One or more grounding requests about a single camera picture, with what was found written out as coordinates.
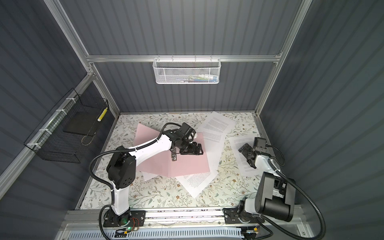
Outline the pink file folder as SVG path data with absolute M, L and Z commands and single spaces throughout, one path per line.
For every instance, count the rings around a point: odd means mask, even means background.
M 159 135 L 159 132 L 142 124 L 138 124 L 134 145 L 148 142 Z M 207 154 L 177 155 L 172 161 L 171 152 L 161 152 L 137 166 L 137 171 L 163 177 L 179 177 L 184 175 L 207 173 L 210 171 Z

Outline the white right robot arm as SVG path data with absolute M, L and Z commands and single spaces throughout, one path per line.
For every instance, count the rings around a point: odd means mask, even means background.
M 273 164 L 274 157 L 267 153 L 268 147 L 266 139 L 255 137 L 252 146 L 244 144 L 239 149 L 251 168 L 263 171 L 256 196 L 239 203 L 241 222 L 250 222 L 257 215 L 285 222 L 293 218 L 296 189 L 277 174 L 278 168 Z

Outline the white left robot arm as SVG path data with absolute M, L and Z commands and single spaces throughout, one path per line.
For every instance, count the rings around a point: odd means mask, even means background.
M 200 156 L 204 154 L 202 144 L 194 141 L 197 133 L 186 123 L 175 124 L 176 129 L 166 130 L 166 123 L 159 135 L 148 142 L 131 149 L 118 147 L 107 166 L 111 181 L 112 202 L 108 211 L 109 220 L 116 221 L 117 226 L 125 227 L 133 221 L 129 205 L 129 186 L 136 177 L 136 167 L 149 158 L 165 151 L 176 155 Z

